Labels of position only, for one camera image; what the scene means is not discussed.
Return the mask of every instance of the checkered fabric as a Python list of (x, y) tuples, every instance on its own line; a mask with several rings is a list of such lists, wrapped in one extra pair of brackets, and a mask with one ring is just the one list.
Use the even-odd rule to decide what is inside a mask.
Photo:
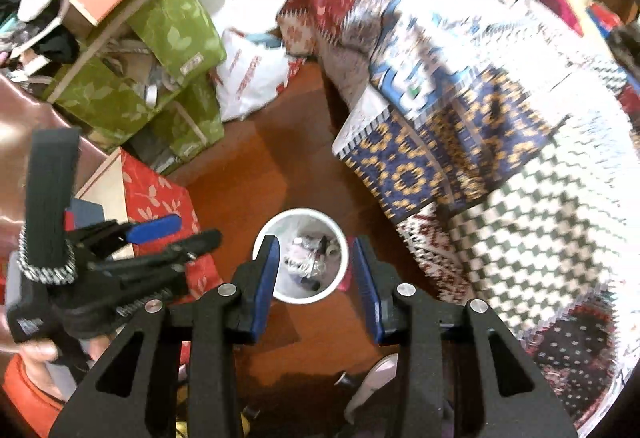
[(625, 251), (610, 187), (568, 125), (485, 200), (449, 220), (474, 290), (519, 337), (609, 279)]

